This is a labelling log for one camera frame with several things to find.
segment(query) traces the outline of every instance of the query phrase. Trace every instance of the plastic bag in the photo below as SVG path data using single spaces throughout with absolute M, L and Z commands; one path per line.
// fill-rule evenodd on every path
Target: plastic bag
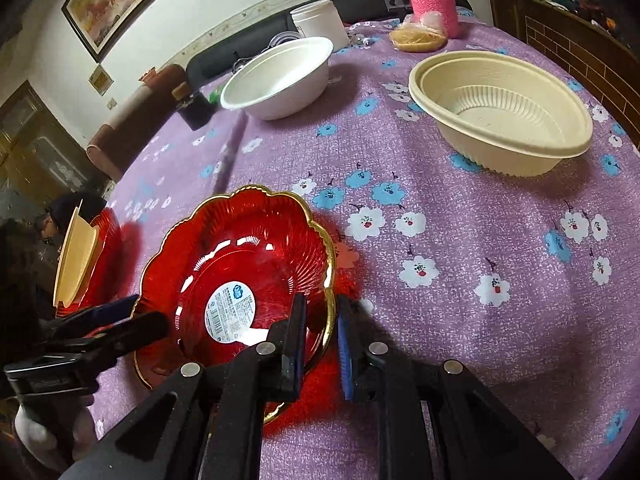
M 432 52 L 447 43 L 447 30 L 439 12 L 425 12 L 420 18 L 408 14 L 389 38 L 404 52 Z

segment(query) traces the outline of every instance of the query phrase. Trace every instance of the brick pattern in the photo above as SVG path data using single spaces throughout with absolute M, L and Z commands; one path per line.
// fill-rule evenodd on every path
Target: brick pattern
M 547 56 L 579 81 L 622 124 L 640 147 L 640 94 L 605 61 L 591 54 L 586 45 L 525 16 L 527 44 Z

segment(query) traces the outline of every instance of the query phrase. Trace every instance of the gold rim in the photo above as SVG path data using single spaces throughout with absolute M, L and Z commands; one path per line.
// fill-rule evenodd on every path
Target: gold rim
M 261 184 L 249 184 L 248 186 L 242 186 L 239 189 L 236 189 L 232 194 L 217 194 L 201 202 L 200 205 L 193 210 L 193 213 L 191 213 L 191 215 L 188 218 L 183 218 L 179 222 L 175 223 L 171 227 L 171 229 L 167 231 L 167 233 L 164 235 L 164 238 L 162 239 L 162 244 L 160 244 L 159 251 L 156 254 L 154 254 L 151 257 L 151 259 L 146 263 L 145 268 L 142 271 L 142 275 L 140 276 L 140 297 L 138 298 L 136 303 L 133 305 L 133 308 L 131 309 L 131 317 L 133 317 L 133 315 L 136 313 L 136 307 L 138 306 L 138 303 L 142 298 L 142 282 L 145 279 L 146 271 L 151 265 L 151 262 L 155 260 L 160 255 L 160 253 L 162 253 L 164 244 L 167 241 L 167 238 L 169 237 L 169 235 L 172 233 L 172 231 L 175 228 L 177 228 L 178 225 L 193 219 L 193 217 L 200 210 L 200 208 L 208 204 L 209 202 L 213 202 L 214 200 L 220 200 L 220 199 L 228 200 L 231 197 L 235 196 L 236 194 L 248 189 L 255 189 L 255 190 L 261 191 L 266 196 L 269 196 L 269 197 L 287 196 L 293 199 L 302 208 L 302 211 L 305 212 L 306 224 L 309 227 L 311 227 L 314 231 L 316 231 L 322 238 L 322 244 L 324 245 L 324 249 L 326 251 L 326 260 L 327 260 L 327 270 L 326 270 L 326 275 L 324 277 L 324 283 L 322 285 L 322 288 L 324 289 L 324 298 L 326 300 L 326 325 L 322 330 L 322 339 L 321 339 L 320 348 L 316 350 L 316 352 L 311 356 L 311 359 L 309 359 L 309 362 L 305 365 L 305 374 L 307 374 L 313 368 L 316 367 L 316 365 L 318 364 L 318 362 L 326 352 L 326 349 L 329 346 L 329 342 L 331 341 L 331 336 L 334 332 L 334 327 L 335 327 L 335 297 L 334 297 L 335 250 L 334 250 L 334 241 L 332 240 L 331 236 L 329 235 L 329 233 L 324 227 L 322 227 L 319 223 L 313 220 L 311 209 L 309 209 L 309 206 L 306 204 L 306 202 L 302 200 L 302 198 L 300 198 L 298 195 L 290 191 L 274 192 L 268 187 L 262 186 Z M 133 352 L 133 364 L 134 364 L 134 368 L 136 369 L 136 375 L 138 376 L 140 381 L 147 388 L 152 390 L 153 388 L 151 387 L 151 384 L 149 384 L 146 381 L 146 379 L 143 377 L 142 372 L 140 371 L 140 367 L 138 366 L 137 351 Z M 267 424 L 268 422 L 275 420 L 279 415 L 281 415 L 287 409 L 288 406 L 289 405 L 287 403 L 283 402 L 278 406 L 276 406 L 269 413 L 265 413 L 263 423 Z

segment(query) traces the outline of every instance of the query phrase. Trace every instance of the table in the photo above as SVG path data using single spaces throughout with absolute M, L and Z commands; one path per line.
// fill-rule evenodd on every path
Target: table
M 197 132 L 169 119 L 111 198 L 128 240 L 121 293 L 138 291 L 164 233 L 208 196 L 250 182 L 293 190 L 337 226 L 338 266 L 396 346 L 464 362 L 576 478 L 594 479 L 640 408 L 640 153 L 561 68 L 465 22 L 445 50 L 515 56 L 577 92 L 594 119 L 585 155 L 532 179 L 480 168 L 407 93 L 424 55 L 393 48 L 392 22 L 359 23 L 351 32 L 370 46 L 332 55 L 330 84 L 307 110 L 271 122 L 220 110 Z M 128 360 L 100 384 L 98 436 L 146 394 Z M 265 440 L 261 477 L 376 478 L 371 410 L 345 403 Z

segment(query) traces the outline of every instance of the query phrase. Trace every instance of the small picture frame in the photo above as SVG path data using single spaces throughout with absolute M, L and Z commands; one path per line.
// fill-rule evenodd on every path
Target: small picture frame
M 95 67 L 94 73 L 89 78 L 89 83 L 100 95 L 104 95 L 113 84 L 113 79 L 105 72 L 102 65 Z

